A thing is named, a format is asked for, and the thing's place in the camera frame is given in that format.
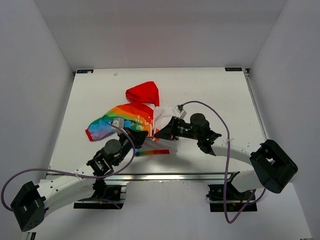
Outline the red white rainbow jacket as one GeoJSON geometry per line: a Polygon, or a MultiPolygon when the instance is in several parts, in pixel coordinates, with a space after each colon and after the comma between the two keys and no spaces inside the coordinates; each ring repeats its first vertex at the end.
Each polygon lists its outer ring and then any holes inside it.
{"type": "Polygon", "coordinates": [[[113,119],[123,118],[124,128],[134,131],[148,131],[148,136],[140,149],[137,149],[137,157],[150,155],[166,155],[178,152],[175,141],[154,137],[154,134],[163,129],[176,116],[175,108],[166,104],[160,106],[159,90],[153,81],[129,88],[125,92],[130,101],[107,111],[103,116],[94,120],[85,130],[88,139],[96,142],[114,133],[110,126],[113,119]]]}

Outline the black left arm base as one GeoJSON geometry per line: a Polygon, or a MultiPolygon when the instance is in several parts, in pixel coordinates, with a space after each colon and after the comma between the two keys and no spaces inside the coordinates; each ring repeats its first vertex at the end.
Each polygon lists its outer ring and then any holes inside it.
{"type": "Polygon", "coordinates": [[[127,194],[126,183],[97,183],[94,184],[94,193],[90,198],[76,201],[74,209],[85,210],[121,210],[127,194]]]}

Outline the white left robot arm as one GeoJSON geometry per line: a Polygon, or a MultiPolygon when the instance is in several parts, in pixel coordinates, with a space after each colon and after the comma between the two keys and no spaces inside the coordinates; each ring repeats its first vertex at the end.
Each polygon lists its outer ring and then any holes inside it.
{"type": "Polygon", "coordinates": [[[129,152],[142,147],[147,131],[120,129],[117,139],[106,142],[104,147],[76,171],[62,173],[50,181],[25,183],[10,204],[22,232],[36,228],[49,214],[75,201],[105,196],[104,179],[117,172],[118,166],[129,152]]]}

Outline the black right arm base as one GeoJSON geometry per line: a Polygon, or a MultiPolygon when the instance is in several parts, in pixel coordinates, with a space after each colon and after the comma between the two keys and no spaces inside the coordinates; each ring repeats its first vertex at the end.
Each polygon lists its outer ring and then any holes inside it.
{"type": "MultiPolygon", "coordinates": [[[[208,194],[206,197],[209,200],[210,211],[212,213],[222,213],[224,211],[223,205],[223,184],[209,184],[208,194]]],[[[251,190],[239,193],[234,188],[228,186],[226,192],[226,210],[228,212],[238,212],[245,203],[249,200],[252,194],[251,190]]],[[[244,212],[257,212],[257,204],[254,203],[256,196],[254,195],[250,200],[248,206],[243,210],[244,212]]]]}

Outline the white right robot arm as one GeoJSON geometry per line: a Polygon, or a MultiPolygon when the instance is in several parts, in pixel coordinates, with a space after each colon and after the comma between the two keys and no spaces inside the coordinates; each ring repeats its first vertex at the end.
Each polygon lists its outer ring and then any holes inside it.
{"type": "Polygon", "coordinates": [[[193,114],[189,123],[173,116],[154,136],[168,141],[193,139],[205,154],[230,157],[251,165],[252,170],[239,171],[227,180],[225,192],[233,200],[254,189],[279,194],[298,172],[297,165],[274,140],[257,144],[223,139],[220,133],[210,129],[210,123],[201,113],[193,114]]]}

